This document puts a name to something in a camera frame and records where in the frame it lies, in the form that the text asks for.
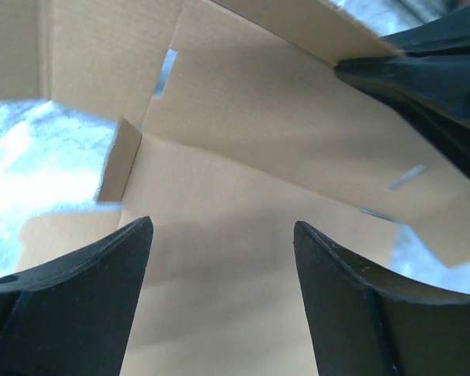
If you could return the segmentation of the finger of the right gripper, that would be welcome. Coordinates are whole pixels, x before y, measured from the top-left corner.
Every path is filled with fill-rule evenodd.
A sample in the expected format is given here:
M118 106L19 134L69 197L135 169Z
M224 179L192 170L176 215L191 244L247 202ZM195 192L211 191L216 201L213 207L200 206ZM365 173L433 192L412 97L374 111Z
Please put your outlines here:
M336 77L391 107L470 179L470 5L385 39L403 55L342 60Z

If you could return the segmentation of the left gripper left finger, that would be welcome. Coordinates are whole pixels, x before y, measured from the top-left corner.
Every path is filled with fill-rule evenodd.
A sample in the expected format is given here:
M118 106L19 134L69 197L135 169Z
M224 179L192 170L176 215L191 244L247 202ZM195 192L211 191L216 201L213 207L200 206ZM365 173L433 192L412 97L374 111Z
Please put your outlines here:
M142 217L97 242L0 278L0 375L118 375L154 227Z

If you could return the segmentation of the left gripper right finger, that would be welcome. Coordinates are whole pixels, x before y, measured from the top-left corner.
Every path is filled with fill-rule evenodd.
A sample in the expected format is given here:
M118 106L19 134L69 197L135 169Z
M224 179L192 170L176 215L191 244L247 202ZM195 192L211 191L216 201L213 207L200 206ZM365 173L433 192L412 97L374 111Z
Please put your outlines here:
M307 222L295 263L321 375L470 375L470 295L423 284Z

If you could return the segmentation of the brown cardboard box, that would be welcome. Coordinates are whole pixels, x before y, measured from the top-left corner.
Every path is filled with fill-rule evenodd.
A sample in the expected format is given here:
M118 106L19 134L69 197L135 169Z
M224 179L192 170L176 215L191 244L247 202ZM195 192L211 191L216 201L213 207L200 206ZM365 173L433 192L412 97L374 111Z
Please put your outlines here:
M0 1L0 100L117 123L104 209L29 219L18 273L149 217L118 375L321 375L297 222L386 269L400 224L470 265L470 179L334 73L401 55L327 1Z

